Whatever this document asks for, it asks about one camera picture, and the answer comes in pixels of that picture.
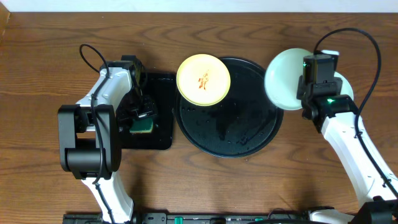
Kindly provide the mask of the green yellow sponge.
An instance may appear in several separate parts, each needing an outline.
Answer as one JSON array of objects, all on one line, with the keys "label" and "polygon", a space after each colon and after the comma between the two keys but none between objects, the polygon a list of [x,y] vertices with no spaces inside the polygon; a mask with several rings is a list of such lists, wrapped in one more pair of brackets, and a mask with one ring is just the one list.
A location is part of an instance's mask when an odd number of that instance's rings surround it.
[{"label": "green yellow sponge", "polygon": [[154,122],[152,118],[134,120],[129,129],[131,134],[149,134],[152,132]]}]

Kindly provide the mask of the light green plate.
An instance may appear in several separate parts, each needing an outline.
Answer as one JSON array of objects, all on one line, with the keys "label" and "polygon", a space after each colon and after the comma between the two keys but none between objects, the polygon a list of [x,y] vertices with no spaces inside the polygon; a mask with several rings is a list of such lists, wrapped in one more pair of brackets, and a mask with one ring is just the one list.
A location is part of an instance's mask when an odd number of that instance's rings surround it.
[{"label": "light green plate", "polygon": [[264,76],[264,88],[268,99],[282,110],[299,110],[297,99],[299,77],[303,75],[303,58],[312,53],[294,48],[279,53],[271,61]]},{"label": "light green plate", "polygon": [[338,72],[335,72],[334,76],[335,76],[335,78],[340,78],[342,81],[340,94],[348,95],[352,100],[354,100],[354,92],[353,92],[352,86],[349,83],[349,81]]}]

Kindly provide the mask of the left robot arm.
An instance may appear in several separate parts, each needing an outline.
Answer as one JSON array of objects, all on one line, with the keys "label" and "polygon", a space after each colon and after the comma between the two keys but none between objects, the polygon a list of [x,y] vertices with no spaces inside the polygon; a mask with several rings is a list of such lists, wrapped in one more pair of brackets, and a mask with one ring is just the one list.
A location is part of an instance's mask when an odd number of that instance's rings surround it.
[{"label": "left robot arm", "polygon": [[139,132],[150,130],[147,122],[157,108],[142,92],[147,73],[137,58],[107,61],[97,72],[99,79],[84,98],[58,110],[60,163],[91,190],[103,222],[129,223],[134,202],[118,172],[119,132],[139,121],[144,122]]}]

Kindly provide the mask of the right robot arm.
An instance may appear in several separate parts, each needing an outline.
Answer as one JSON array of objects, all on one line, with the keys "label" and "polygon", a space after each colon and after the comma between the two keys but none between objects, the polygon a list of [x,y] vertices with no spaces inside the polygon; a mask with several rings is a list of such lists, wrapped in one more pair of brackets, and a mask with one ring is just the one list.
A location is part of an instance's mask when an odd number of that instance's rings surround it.
[{"label": "right robot arm", "polygon": [[297,99],[302,102],[303,117],[313,121],[338,155],[360,207],[355,215],[318,208],[309,211],[310,221],[397,223],[397,177],[371,141],[346,78],[337,75],[317,83],[300,77]]}]

